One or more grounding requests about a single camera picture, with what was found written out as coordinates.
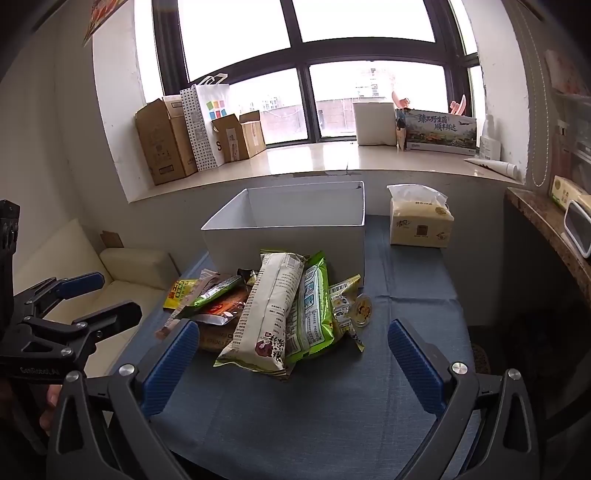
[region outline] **white storage bin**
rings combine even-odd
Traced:
[[[221,273],[258,270],[261,249],[326,254],[331,284],[360,274],[365,250],[362,181],[244,189],[201,228]]]

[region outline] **cream leather sofa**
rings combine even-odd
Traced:
[[[142,309],[142,320],[157,306],[178,272],[170,256],[154,250],[108,248],[100,255],[90,244],[78,220],[72,220],[56,232],[14,274],[14,291],[50,277],[70,278],[98,271],[105,277],[105,286],[71,300],[62,301],[46,319],[71,323],[79,317],[126,300]],[[96,352],[86,364],[88,377],[105,375],[131,340],[137,327],[97,343]]]

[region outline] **barcode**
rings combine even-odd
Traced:
[[[340,285],[335,285],[334,287],[332,287],[330,289],[330,293],[337,293],[338,291],[344,290],[345,288],[347,288],[347,285],[348,284],[346,284],[346,283],[342,283]]]
[[[297,265],[297,258],[294,257],[293,255],[288,255],[287,256],[287,262],[285,263],[285,266],[287,268],[290,268],[292,270],[296,269],[296,265]]]
[[[300,351],[300,347],[298,346],[295,337],[291,337],[291,338],[286,339],[286,341],[285,341],[285,354],[286,355],[291,355],[292,353],[297,353],[299,351]]]

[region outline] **snack package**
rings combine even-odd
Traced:
[[[237,325],[238,318],[234,318],[223,326],[200,323],[199,349],[213,353],[220,353],[224,347],[232,341]]]
[[[220,283],[214,285],[210,289],[205,290],[200,296],[198,296],[195,300],[190,302],[185,307],[183,316],[180,318],[188,318],[192,316],[192,313],[197,313],[197,309],[200,309],[204,305],[213,302],[215,299],[218,299],[226,292],[229,292],[231,289],[241,284],[244,285],[244,280],[240,275],[234,275],[233,277],[221,281]]]
[[[246,286],[236,287],[217,300],[205,305],[199,310],[198,314],[191,317],[191,320],[210,325],[225,325],[240,316],[247,299],[248,288]]]
[[[193,300],[198,298],[201,295],[201,292],[205,290],[208,286],[210,286],[213,282],[216,282],[219,278],[215,272],[211,270],[203,270],[201,272],[201,276],[199,280],[193,285],[191,290],[181,299],[178,307],[174,309],[174,311],[170,314],[164,326],[155,332],[156,338],[159,340],[163,340],[167,337],[167,335],[174,329],[176,324],[178,323],[179,319],[181,318],[179,315],[184,310],[184,308]]]
[[[214,367],[235,364],[253,372],[285,377],[285,320],[304,270],[293,253],[261,255],[262,267],[231,343]]]
[[[335,316],[335,322],[333,323],[335,342],[339,341],[347,333],[355,341],[357,348],[363,352],[365,345],[357,336],[357,332],[355,332],[351,318],[348,315],[349,309],[357,298],[360,279],[360,275],[355,275],[341,283],[332,285],[330,287],[330,302]]]
[[[165,309],[172,309],[174,310],[178,305],[181,303],[181,300],[191,291],[191,288],[198,282],[199,280],[177,280],[174,282],[173,288],[170,289],[168,292],[168,296],[164,301],[164,308]]]
[[[293,364],[333,343],[334,323],[324,252],[306,264],[285,330],[285,363]]]

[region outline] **colorful logo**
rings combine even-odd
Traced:
[[[223,100],[214,100],[213,102],[206,103],[206,105],[209,110],[209,118],[212,120],[227,115]]]

